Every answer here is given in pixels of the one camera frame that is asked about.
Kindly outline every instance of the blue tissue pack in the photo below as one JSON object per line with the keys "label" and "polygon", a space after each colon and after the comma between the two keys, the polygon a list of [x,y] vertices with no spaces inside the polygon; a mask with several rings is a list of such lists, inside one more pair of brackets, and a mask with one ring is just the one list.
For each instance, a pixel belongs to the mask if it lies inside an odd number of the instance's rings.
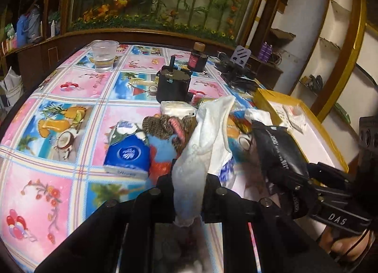
{"label": "blue tissue pack", "polygon": [[150,168],[150,147],[141,127],[119,121],[111,130],[109,149],[103,166],[108,173],[147,179]]}

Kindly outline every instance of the brown bottle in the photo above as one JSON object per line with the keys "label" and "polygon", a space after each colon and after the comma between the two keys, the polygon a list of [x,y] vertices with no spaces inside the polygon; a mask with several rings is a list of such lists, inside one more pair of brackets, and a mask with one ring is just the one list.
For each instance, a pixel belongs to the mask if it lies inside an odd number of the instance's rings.
{"label": "brown bottle", "polygon": [[203,53],[205,44],[195,42],[188,61],[188,68],[193,72],[201,73],[205,69],[207,55]]}

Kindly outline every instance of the clear plastic cup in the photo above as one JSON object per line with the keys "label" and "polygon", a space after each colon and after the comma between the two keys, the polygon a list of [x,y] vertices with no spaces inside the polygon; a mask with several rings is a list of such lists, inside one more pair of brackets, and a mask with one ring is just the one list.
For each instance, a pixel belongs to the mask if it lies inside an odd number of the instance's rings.
{"label": "clear plastic cup", "polygon": [[112,70],[119,42],[114,40],[102,40],[92,46],[94,69],[98,73],[106,73]]}

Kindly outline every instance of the pineapple drink illustration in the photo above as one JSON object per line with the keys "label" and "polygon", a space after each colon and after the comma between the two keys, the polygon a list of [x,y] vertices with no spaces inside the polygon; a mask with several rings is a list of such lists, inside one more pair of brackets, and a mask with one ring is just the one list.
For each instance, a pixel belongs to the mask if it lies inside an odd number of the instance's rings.
{"label": "pineapple drink illustration", "polygon": [[[51,104],[41,112],[46,116],[46,119],[38,121],[38,132],[43,138],[47,138],[51,130],[63,132],[69,128],[76,127],[84,119],[86,108],[80,106],[63,108],[57,104]],[[51,118],[56,115],[63,115],[65,119]]]}

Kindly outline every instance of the human hand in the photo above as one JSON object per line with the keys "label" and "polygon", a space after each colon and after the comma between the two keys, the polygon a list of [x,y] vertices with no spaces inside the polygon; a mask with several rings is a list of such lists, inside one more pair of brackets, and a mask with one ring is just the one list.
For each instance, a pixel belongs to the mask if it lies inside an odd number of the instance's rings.
{"label": "human hand", "polygon": [[[367,244],[369,243],[369,234],[370,231],[367,232],[365,237],[362,239],[362,241],[355,246],[348,255],[345,255],[343,257],[344,260],[347,261],[354,261],[356,260],[365,250]],[[320,238],[319,246],[325,250],[328,254],[332,251],[337,253],[338,255],[342,256],[344,255],[356,242],[361,238],[360,236],[355,237],[349,237],[349,238],[343,238],[340,240],[337,240],[336,242],[333,242],[332,238],[332,228],[327,226],[325,230],[322,233],[322,236]]]}

